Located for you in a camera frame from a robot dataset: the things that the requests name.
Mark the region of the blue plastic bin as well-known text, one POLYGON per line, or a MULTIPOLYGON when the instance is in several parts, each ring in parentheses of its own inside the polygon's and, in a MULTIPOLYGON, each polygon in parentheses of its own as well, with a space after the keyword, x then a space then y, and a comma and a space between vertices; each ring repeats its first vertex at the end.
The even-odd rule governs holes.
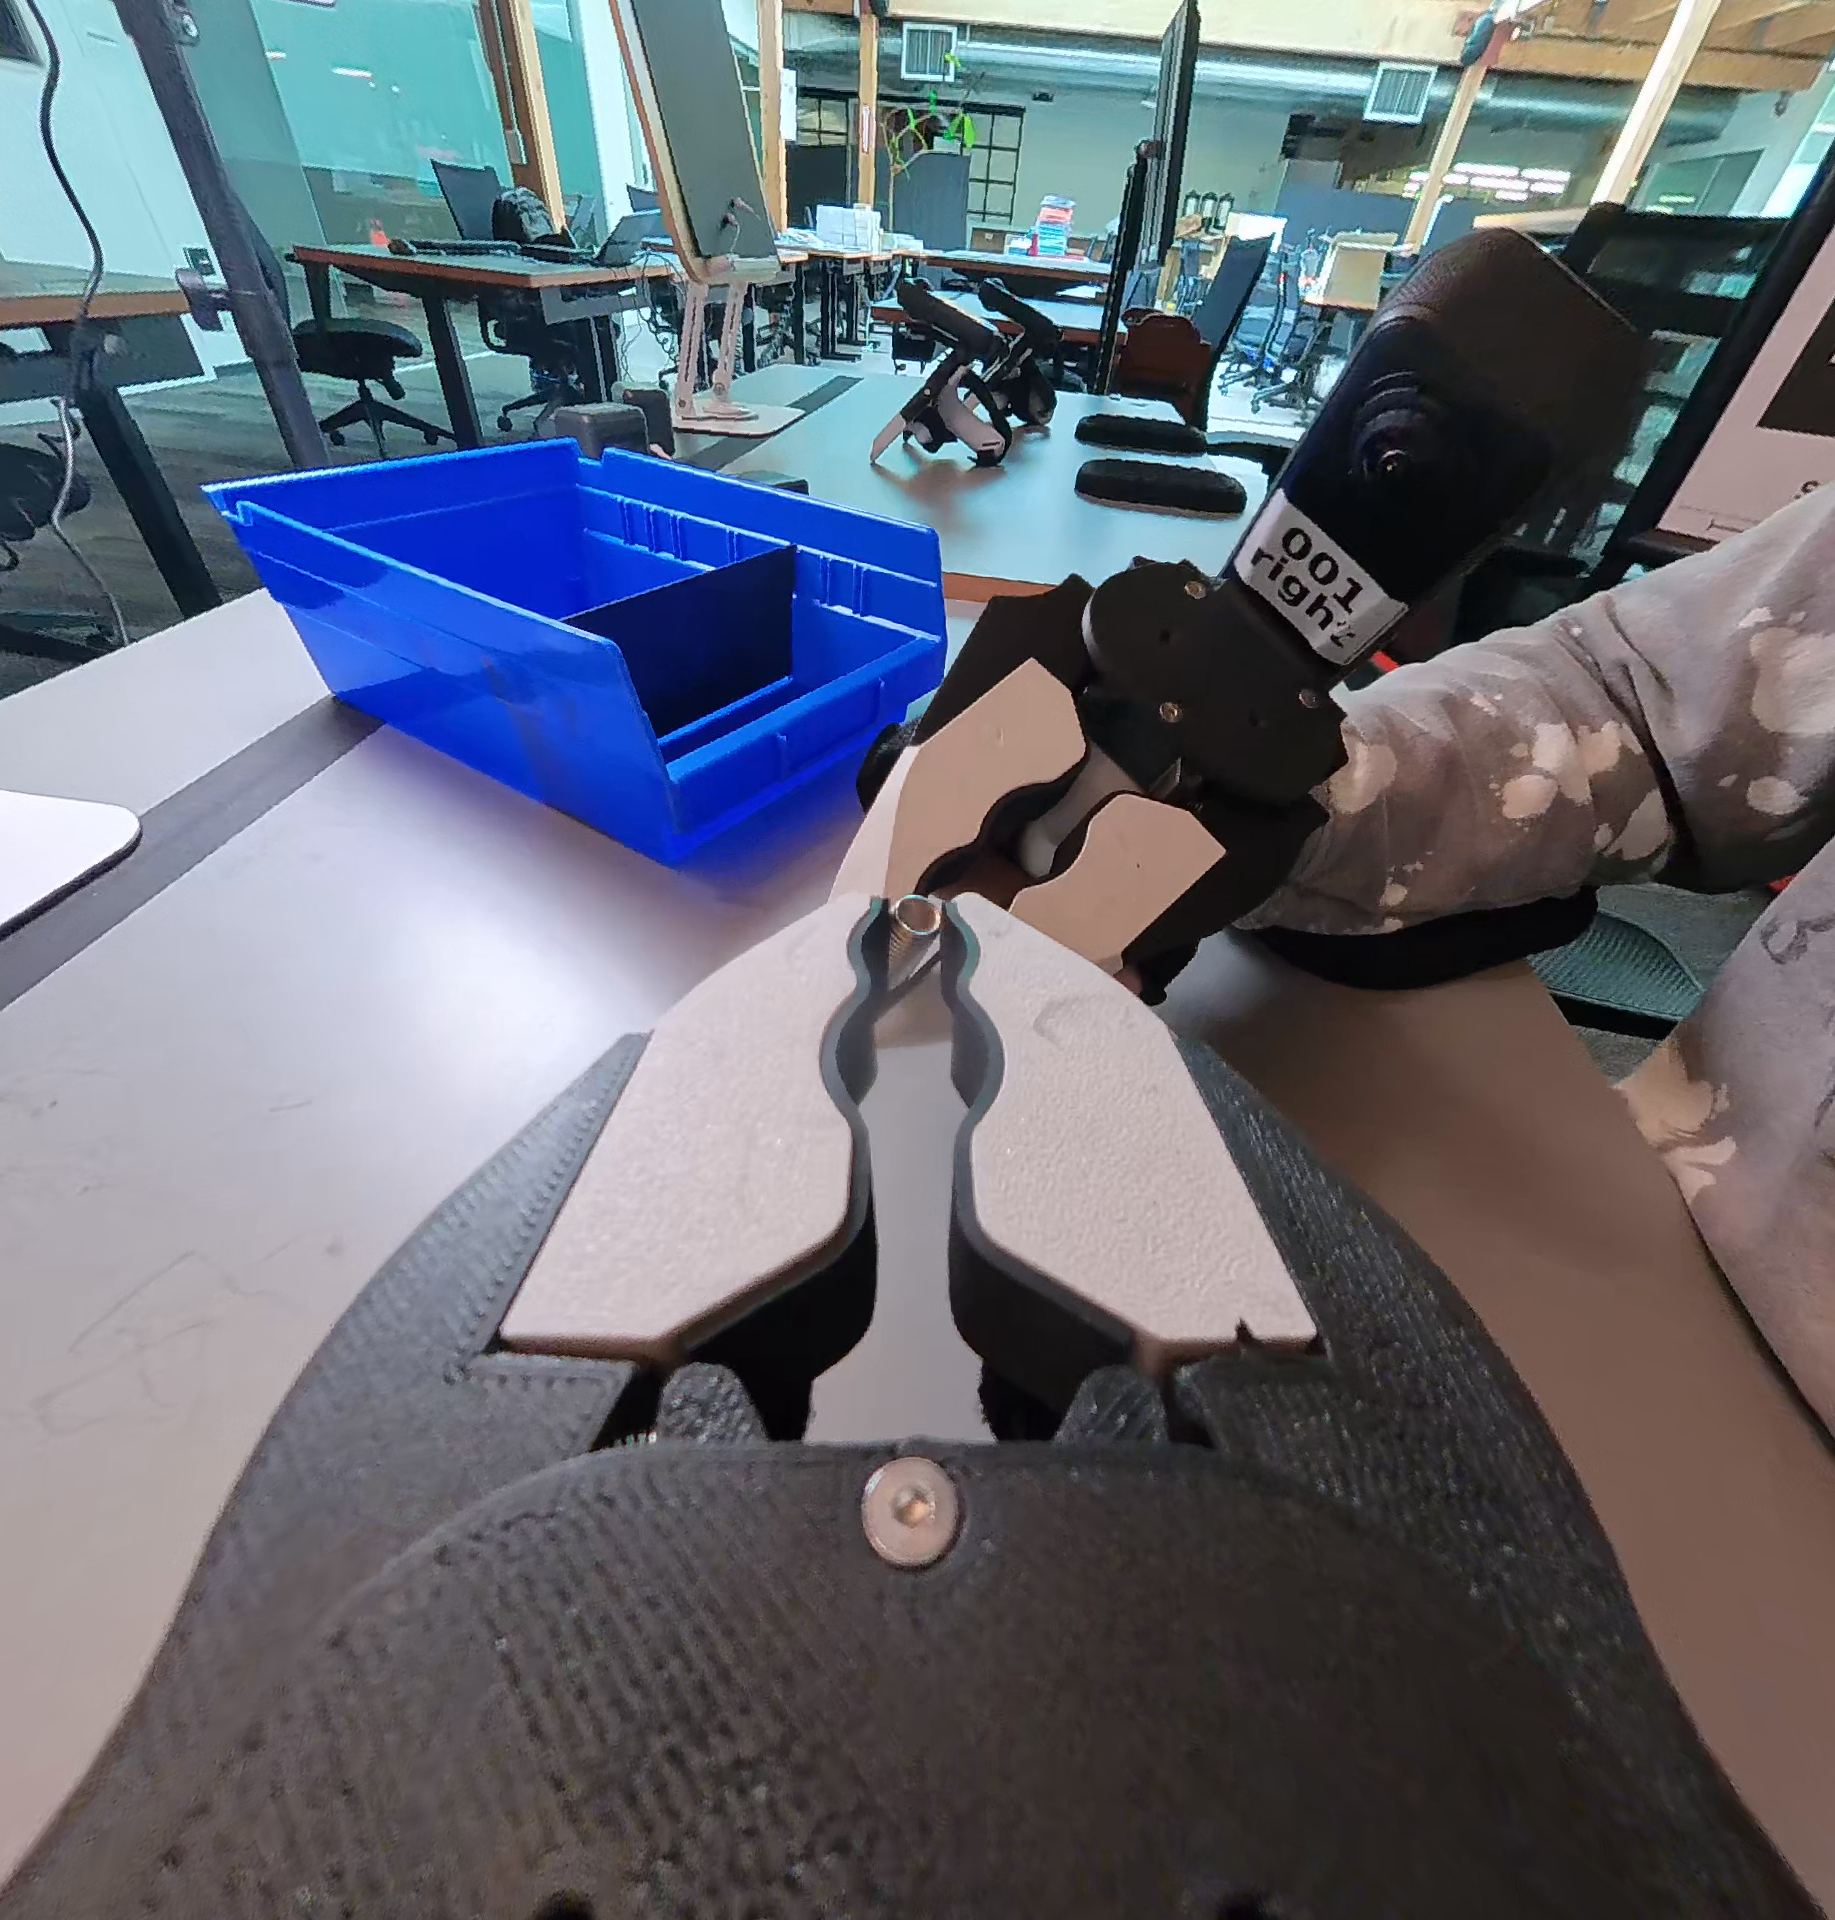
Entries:
POLYGON ((330 695, 664 865, 856 764, 945 665, 935 529, 656 455, 544 440, 205 492, 330 695), (661 748, 620 649, 567 615, 787 543, 788 695, 661 748))

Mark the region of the person's teal office chair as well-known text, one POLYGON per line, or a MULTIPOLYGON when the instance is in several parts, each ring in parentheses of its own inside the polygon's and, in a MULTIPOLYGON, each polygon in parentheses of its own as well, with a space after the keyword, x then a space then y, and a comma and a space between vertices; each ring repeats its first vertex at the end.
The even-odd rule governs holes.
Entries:
POLYGON ((1690 1018, 1768 900, 1762 886, 1603 886, 1585 931, 1528 955, 1528 968, 1573 1026, 1655 1041, 1690 1018))

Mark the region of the spare black gripper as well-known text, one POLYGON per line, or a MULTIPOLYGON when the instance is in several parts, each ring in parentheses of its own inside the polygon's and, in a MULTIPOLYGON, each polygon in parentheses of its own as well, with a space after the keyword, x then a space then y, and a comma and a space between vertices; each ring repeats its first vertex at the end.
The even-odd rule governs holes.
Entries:
POLYGON ((918 278, 900 281, 899 303, 907 321, 943 342, 943 358, 873 440, 870 464, 902 441, 922 451, 960 444, 977 468, 999 468, 1012 430, 1006 408, 984 376, 984 361, 1001 354, 999 334, 918 278))
POLYGON ((984 373, 996 410, 1019 427, 1047 429, 1055 413, 1056 387, 1047 373, 1044 358, 1052 366, 1062 364, 1062 330, 996 276, 977 283, 977 299, 986 313, 1014 328, 1010 342, 984 373))

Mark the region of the wooden document stand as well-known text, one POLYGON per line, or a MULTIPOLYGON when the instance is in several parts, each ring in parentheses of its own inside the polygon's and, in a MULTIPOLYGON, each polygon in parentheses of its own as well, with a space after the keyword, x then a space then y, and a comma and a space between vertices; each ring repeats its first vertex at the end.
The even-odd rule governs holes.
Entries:
POLYGON ((116 803, 0 788, 0 938, 138 850, 141 819, 116 803))

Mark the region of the white marker sign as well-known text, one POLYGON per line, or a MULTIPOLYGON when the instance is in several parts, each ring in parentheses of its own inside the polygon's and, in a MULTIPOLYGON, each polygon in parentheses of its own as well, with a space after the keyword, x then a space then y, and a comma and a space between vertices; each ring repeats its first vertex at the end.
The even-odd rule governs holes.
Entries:
POLYGON ((1740 324, 1655 529, 1717 543, 1835 481, 1835 59, 1811 136, 1768 210, 1791 223, 1740 324))

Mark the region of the dark computer monitor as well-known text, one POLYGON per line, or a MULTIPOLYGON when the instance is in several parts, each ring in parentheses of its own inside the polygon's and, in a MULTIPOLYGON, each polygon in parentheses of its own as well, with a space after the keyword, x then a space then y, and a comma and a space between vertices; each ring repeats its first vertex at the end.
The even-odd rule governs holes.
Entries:
POLYGON ((1152 307, 1174 243, 1198 31, 1198 5, 1181 1, 1161 39, 1152 132, 1139 144, 1123 181, 1092 394, 1108 390, 1129 315, 1152 307))

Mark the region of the black pole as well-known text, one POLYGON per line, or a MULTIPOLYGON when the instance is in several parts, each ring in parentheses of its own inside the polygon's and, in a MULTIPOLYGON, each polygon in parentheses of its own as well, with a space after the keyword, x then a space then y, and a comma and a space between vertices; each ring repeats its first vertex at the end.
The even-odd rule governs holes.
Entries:
POLYGON ((204 219, 239 339, 257 368, 286 451, 293 468, 326 468, 328 446, 310 413, 292 324, 262 269, 257 228, 224 165, 170 9, 160 1, 119 1, 116 12, 136 45, 186 189, 204 219))

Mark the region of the wooden desk with black legs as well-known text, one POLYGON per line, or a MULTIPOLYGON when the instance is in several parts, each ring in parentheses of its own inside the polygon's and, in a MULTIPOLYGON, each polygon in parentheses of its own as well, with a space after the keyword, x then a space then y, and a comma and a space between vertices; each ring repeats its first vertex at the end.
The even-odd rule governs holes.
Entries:
POLYGON ((65 397, 90 434, 113 491, 183 615, 224 595, 160 468, 127 404, 132 387, 205 374, 176 283, 0 259, 0 337, 32 333, 41 348, 0 352, 0 408, 65 397))

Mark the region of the black bin divider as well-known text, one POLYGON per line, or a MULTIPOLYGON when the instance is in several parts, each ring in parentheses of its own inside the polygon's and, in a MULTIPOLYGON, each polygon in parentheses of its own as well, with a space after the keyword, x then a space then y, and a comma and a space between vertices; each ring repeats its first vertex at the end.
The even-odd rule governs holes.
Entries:
POLYGON ((797 546, 683 574, 567 624, 620 649, 664 750, 688 750, 775 708, 794 686, 797 546))

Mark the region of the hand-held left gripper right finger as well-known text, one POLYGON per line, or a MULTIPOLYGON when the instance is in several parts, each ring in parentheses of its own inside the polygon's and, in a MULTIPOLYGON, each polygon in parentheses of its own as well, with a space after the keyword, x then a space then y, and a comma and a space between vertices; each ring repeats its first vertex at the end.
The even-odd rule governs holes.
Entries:
POLYGON ((1171 1374, 1317 1327, 1179 1041, 999 907, 945 904, 950 1305, 992 1374, 1171 1374))

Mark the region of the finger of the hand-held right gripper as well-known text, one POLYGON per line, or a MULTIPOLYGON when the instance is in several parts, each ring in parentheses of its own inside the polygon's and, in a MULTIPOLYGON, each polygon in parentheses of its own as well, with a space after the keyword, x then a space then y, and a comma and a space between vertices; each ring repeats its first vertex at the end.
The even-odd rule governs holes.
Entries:
POLYGON ((952 882, 999 809, 1067 784, 1090 751, 1071 688, 1037 660, 910 743, 843 855, 832 897, 896 901, 952 882))
POLYGON ((1092 961, 1119 972, 1129 946, 1224 859, 1227 847, 1194 811, 1119 793, 1086 821, 1075 858, 1020 890, 1008 912, 1092 961))

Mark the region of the person's right forearm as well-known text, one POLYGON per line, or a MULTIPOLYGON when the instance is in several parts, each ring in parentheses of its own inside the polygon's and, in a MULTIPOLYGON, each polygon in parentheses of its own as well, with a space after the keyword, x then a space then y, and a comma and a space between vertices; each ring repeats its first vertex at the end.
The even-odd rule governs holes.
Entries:
POLYGON ((1394 931, 1835 838, 1835 481, 1704 553, 1343 703, 1327 819, 1247 927, 1394 931))

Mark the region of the long wooden office desk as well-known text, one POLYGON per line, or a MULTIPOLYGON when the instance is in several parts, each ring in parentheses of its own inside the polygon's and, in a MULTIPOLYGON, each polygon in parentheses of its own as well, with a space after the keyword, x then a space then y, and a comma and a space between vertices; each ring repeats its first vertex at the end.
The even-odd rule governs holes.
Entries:
POLYGON ((519 255, 393 252, 377 246, 293 245, 287 259, 304 275, 310 313, 330 315, 330 281, 344 275, 380 291, 404 293, 425 308, 432 359, 435 361, 450 434, 463 449, 483 446, 479 402, 463 359, 453 307, 477 307, 493 293, 517 293, 538 307, 544 324, 569 324, 576 368, 606 397, 620 374, 613 320, 647 308, 647 291, 686 285, 674 255, 656 252, 637 268, 597 268, 586 262, 546 264, 519 255))

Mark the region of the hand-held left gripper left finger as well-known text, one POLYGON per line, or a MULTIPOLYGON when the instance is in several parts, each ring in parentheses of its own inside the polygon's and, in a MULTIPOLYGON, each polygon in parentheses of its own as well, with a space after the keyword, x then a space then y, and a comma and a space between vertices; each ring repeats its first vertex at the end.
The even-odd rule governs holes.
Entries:
POLYGON ((710 972, 641 1046, 497 1328, 544 1356, 835 1365, 876 1295, 878 897, 710 972))

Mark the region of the black mesh office chair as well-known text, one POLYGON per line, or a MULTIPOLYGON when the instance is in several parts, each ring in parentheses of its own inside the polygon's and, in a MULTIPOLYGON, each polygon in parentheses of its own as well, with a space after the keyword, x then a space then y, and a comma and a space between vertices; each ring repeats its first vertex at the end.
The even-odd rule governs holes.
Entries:
POLYGON ((1646 348, 1638 397, 1616 446, 1536 510, 1458 591, 1449 637, 1476 640, 1525 625, 1709 546, 1661 529, 1667 502, 1706 429, 1710 371, 1727 371, 1727 339, 1745 316, 1788 219, 1592 207, 1561 262, 1631 324, 1646 348))

